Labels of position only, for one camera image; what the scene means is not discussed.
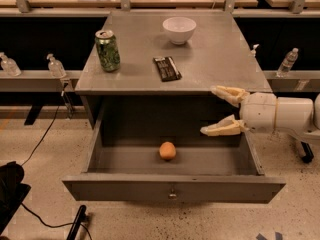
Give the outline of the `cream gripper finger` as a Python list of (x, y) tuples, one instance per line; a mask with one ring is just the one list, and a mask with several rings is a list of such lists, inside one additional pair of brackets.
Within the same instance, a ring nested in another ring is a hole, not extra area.
[(227, 116), (218, 123), (202, 127), (200, 132), (207, 136), (232, 136), (248, 130), (243, 120), (236, 120), (233, 115)]
[(234, 107), (238, 107), (240, 103), (250, 95), (245, 89), (220, 85), (212, 86), (210, 91)]

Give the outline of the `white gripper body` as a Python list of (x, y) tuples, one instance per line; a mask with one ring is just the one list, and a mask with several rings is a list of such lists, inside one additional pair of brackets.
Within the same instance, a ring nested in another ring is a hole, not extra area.
[(253, 93), (241, 102), (240, 118), (252, 132), (274, 129), (277, 98), (272, 93)]

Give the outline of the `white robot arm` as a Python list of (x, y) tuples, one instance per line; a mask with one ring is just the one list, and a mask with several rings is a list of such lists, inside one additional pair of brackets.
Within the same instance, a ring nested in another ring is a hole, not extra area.
[(250, 131), (283, 132), (313, 145), (320, 144), (320, 96), (309, 98), (276, 97), (273, 93), (249, 93), (245, 89), (212, 86), (211, 92), (240, 109), (239, 118), (230, 115), (216, 124), (202, 127), (207, 136), (231, 136)]

